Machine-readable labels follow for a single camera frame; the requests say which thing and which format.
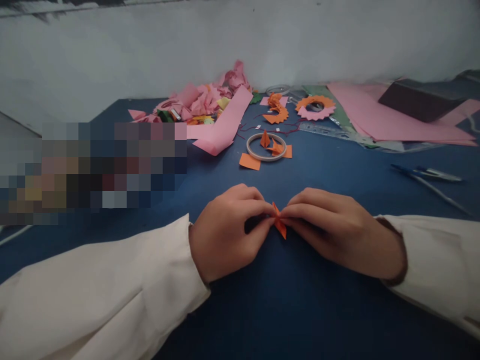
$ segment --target transparent ruler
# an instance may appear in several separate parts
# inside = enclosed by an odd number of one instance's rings
[[[303,121],[300,124],[299,129],[309,133],[315,133],[331,138],[352,141],[371,147],[381,147],[383,149],[392,150],[394,152],[405,152],[404,145],[401,141],[375,141],[371,137],[361,136],[358,132],[349,132],[340,128],[320,125],[313,121]]]

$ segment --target person's left hand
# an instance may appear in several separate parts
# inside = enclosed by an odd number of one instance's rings
[[[271,217],[246,234],[245,221],[261,214]],[[262,194],[245,184],[233,186],[210,201],[189,231],[191,256],[202,280],[209,283],[250,264],[276,215]]]

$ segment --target wall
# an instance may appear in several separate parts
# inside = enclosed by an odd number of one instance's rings
[[[50,11],[43,3],[36,7]],[[188,81],[217,80],[236,59],[257,89],[433,81],[480,67],[477,0],[67,5],[73,11],[36,17],[0,8],[0,111],[37,132],[43,122],[90,121],[119,98],[168,96]]]

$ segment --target white lab coat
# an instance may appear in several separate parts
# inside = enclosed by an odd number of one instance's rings
[[[384,216],[405,241],[392,290],[480,339],[480,223]],[[0,359],[148,360],[209,296],[189,216],[30,265],[0,285]]]

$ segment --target table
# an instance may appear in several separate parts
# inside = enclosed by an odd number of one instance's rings
[[[127,109],[150,112],[160,99],[116,101],[93,122],[128,122]],[[287,105],[293,124],[294,106]],[[270,125],[259,105],[242,123]],[[244,138],[255,130],[241,133]],[[246,141],[213,157],[188,144],[188,170],[178,191],[152,208],[79,214],[68,224],[35,226],[0,248],[0,282],[22,267],[83,244],[120,240],[164,226],[186,213],[195,221],[204,206],[229,187],[257,187],[282,209],[305,187],[349,195],[371,214],[466,219],[427,188],[390,169],[424,165],[467,181],[437,183],[480,219],[480,147],[444,146],[389,154],[298,131],[284,137],[293,158],[241,168]],[[168,338],[155,359],[479,359],[480,342],[446,321],[407,303],[380,281],[320,257],[293,232],[283,240],[272,228],[256,260],[211,285],[211,297]]]

